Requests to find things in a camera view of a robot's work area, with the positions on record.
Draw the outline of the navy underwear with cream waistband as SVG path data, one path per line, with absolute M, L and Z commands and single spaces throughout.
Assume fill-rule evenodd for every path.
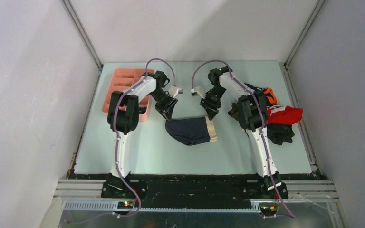
M 165 129 L 172 138 L 187 146 L 217 141 L 214 123 L 207 116 L 168 120 Z

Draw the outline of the navy striped boxer underwear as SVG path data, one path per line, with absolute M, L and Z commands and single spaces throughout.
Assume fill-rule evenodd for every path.
M 147 111 L 147 107 L 143 107 L 143 106 L 138 107 L 138 114 L 139 115 L 145 114 L 146 111 Z

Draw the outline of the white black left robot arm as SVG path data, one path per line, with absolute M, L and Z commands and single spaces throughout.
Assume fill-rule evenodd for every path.
M 183 90 L 175 85 L 164 90 L 170 79 L 162 71 L 144 73 L 131 87 L 114 91 L 110 98 L 107 121 L 115 135 L 115 158 L 111 175 L 124 178 L 130 173 L 128 137 L 139 123 L 139 103 L 147 95 L 155 100 L 156 111 L 166 120 L 171 120 L 178 102 L 176 96 Z

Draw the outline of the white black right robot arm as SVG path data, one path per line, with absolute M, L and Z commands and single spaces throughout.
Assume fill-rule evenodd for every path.
M 209 119 L 213 119 L 221 107 L 221 98 L 229 92 L 237 101 L 238 122 L 249 133 L 257 162 L 257 174 L 269 177 L 278 172 L 267 139 L 266 97 L 262 91 L 249 88 L 241 82 L 229 67 L 210 70 L 208 79 L 213 88 L 201 95 L 200 105 Z

